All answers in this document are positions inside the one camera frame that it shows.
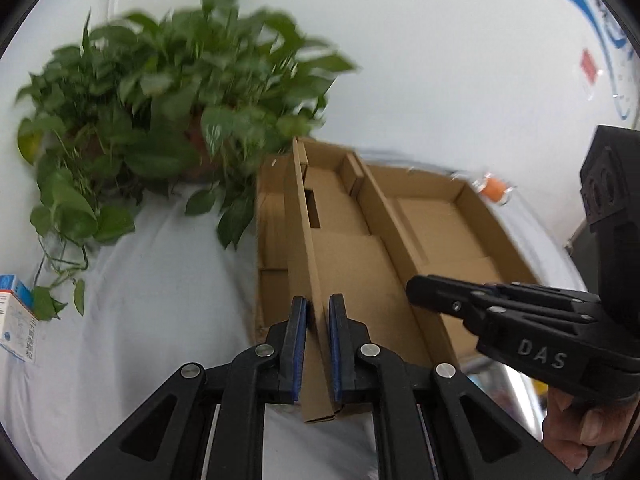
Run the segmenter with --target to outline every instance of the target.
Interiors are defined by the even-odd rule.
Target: orange object
[[[491,200],[491,202],[502,205],[509,199],[511,189],[513,188],[495,178],[491,173],[487,173],[484,176],[484,181],[478,188],[478,192]]]

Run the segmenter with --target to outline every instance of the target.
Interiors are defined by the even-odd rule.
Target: cardboard box
[[[347,148],[294,140],[258,176],[260,334],[287,319],[293,296],[312,301],[300,395],[305,420],[340,409],[330,395],[326,311],[344,295],[348,316],[405,361],[458,364],[475,339],[453,319],[414,308],[416,274],[473,282],[534,283],[517,250],[465,183],[403,168],[366,166]]]

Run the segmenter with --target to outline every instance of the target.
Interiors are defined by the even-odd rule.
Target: finger
[[[546,394],[546,401],[548,404],[555,404],[561,412],[564,412],[574,402],[574,396],[566,394],[557,388],[549,388],[548,394]]]
[[[586,446],[599,446],[621,440],[637,403],[614,404],[589,410],[580,424],[580,442]]]
[[[575,410],[560,411],[556,404],[549,404],[545,420],[542,423],[543,434],[556,440],[569,440],[576,444],[580,441],[581,414]]]
[[[575,442],[545,437],[542,444],[571,471],[580,469],[587,461],[587,448]]]

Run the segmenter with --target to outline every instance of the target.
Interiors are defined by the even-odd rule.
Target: rectangular hole
[[[306,211],[309,214],[309,225],[313,229],[320,228],[320,218],[318,217],[318,208],[316,207],[316,197],[312,189],[305,188]]]

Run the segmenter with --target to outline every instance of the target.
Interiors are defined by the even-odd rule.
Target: blue label
[[[15,274],[2,274],[0,276],[0,290],[10,290],[29,310],[33,307],[33,296],[31,295],[31,291],[16,277]]]
[[[0,276],[0,288],[3,290],[14,290],[14,274],[3,274]]]

